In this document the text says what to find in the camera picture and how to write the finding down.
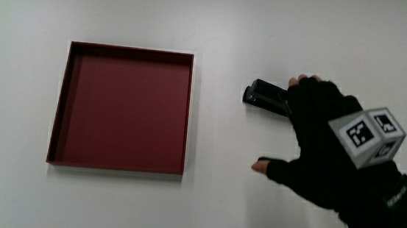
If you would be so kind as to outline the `person's right hand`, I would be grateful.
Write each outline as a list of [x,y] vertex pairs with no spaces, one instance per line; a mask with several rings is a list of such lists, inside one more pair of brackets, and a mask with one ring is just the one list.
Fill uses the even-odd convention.
[[261,157],[252,166],[306,200],[339,214],[347,225],[407,227],[407,180],[392,161],[358,171],[328,122],[361,111],[354,96],[317,76],[291,78],[283,96],[300,156]]

